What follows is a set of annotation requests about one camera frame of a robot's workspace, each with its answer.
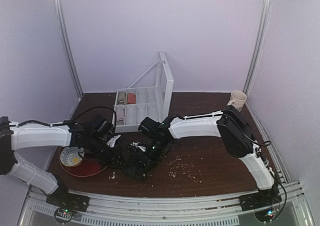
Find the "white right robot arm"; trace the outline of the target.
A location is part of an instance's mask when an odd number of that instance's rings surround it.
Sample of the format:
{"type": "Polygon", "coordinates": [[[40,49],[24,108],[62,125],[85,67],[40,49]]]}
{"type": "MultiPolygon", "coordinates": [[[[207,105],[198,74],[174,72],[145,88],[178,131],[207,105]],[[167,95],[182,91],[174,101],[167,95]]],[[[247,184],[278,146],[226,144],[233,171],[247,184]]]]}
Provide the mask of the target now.
{"type": "Polygon", "coordinates": [[[146,117],[140,123],[138,131],[151,139],[151,144],[143,146],[132,143],[129,146],[133,153],[123,169],[128,177],[144,181],[147,173],[164,156],[168,145],[176,139],[212,136],[221,138],[226,151],[244,163],[261,194],[279,193],[275,174],[268,159],[262,155],[262,147],[269,146],[271,142],[258,143],[251,126],[231,105],[209,114],[166,117],[162,122],[146,117]]]}

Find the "black striped underwear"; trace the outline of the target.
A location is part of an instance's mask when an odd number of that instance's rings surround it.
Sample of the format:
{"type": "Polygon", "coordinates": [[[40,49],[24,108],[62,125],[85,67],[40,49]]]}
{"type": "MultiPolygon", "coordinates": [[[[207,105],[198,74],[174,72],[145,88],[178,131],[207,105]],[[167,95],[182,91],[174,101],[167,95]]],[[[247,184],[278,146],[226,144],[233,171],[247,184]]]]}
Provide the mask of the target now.
{"type": "Polygon", "coordinates": [[[151,160],[144,154],[130,154],[122,173],[129,178],[145,181],[149,171],[151,160]]]}

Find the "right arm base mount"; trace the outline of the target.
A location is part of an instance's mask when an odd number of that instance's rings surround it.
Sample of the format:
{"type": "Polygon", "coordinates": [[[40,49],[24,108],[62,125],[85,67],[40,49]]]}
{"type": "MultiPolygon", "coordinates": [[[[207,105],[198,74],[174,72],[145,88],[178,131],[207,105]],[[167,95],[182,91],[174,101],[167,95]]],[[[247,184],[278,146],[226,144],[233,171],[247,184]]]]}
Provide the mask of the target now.
{"type": "Polygon", "coordinates": [[[242,195],[239,203],[243,212],[253,210],[254,217],[260,223],[271,223],[283,212],[288,194],[283,184],[275,183],[269,190],[242,195]]]}

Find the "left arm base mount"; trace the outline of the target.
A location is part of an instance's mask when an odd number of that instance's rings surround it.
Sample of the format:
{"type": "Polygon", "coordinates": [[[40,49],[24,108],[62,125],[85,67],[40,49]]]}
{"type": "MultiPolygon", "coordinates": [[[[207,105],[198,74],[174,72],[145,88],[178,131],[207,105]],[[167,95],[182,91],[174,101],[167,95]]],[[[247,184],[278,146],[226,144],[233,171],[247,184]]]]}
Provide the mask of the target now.
{"type": "Polygon", "coordinates": [[[53,213],[54,219],[62,225],[69,223],[78,212],[86,212],[89,206],[89,197],[70,193],[67,188],[58,187],[52,194],[46,193],[46,202],[57,208],[53,213]]]}

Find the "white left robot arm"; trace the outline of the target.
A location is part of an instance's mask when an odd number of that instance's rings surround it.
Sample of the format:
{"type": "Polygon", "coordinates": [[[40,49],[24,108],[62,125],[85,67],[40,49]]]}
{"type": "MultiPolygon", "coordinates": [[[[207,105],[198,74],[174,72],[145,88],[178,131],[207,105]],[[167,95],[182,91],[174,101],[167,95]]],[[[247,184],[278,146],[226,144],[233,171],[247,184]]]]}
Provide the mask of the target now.
{"type": "Polygon", "coordinates": [[[48,195],[68,193],[61,180],[30,163],[17,151],[49,146],[79,147],[93,153],[102,165],[107,166],[116,161],[122,139],[115,126],[101,115],[84,123],[53,124],[37,120],[11,122],[3,116],[0,119],[0,173],[37,187],[48,195]]]}

